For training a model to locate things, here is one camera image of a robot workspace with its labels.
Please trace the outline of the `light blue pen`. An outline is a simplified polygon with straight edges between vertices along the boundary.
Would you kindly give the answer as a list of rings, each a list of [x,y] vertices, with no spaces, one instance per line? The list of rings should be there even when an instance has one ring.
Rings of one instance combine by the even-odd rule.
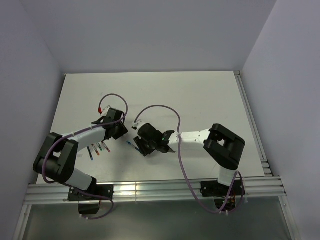
[[[131,143],[130,141],[126,141],[128,145],[130,145],[132,148],[134,148],[136,151],[140,151],[139,148],[137,146],[135,146],[133,143]]]

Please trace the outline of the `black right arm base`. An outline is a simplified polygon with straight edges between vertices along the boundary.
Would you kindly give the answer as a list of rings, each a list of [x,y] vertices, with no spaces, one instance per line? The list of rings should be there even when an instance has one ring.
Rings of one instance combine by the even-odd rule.
[[[200,185],[200,193],[202,194],[202,196],[204,198],[213,197],[215,206],[220,209],[225,203],[229,187],[218,183],[217,180],[202,181]],[[245,195],[246,191],[242,181],[235,180],[222,212],[229,213],[230,211],[233,211],[238,205],[236,198],[240,197],[240,200],[242,200]]]

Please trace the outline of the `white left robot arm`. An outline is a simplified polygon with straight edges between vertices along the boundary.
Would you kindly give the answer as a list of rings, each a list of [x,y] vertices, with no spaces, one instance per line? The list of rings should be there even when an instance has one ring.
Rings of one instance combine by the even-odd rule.
[[[50,133],[34,161],[33,171],[56,183],[79,189],[79,194],[86,200],[95,198],[97,180],[76,169],[77,154],[93,144],[111,138],[117,140],[128,133],[124,121],[123,111],[109,107],[98,120],[78,134]]]

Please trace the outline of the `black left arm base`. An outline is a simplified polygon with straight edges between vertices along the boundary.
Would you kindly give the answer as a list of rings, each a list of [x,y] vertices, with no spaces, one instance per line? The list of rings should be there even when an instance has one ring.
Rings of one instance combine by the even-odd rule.
[[[78,213],[88,220],[98,220],[106,217],[114,210],[113,202],[114,185],[98,184],[88,190],[79,190],[75,187],[69,188],[68,202],[78,202]],[[102,201],[111,203],[110,209],[103,215],[98,215]]]

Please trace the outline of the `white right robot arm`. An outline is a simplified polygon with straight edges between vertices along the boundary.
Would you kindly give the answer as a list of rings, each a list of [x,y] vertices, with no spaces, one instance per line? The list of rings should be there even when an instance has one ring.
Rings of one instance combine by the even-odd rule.
[[[227,195],[233,190],[232,180],[238,170],[246,142],[223,125],[215,123],[211,128],[200,131],[161,132],[150,123],[138,120],[132,124],[132,128],[137,131],[134,142],[144,157],[155,151],[162,154],[177,153],[179,145],[187,150],[207,152],[219,165],[217,191]]]

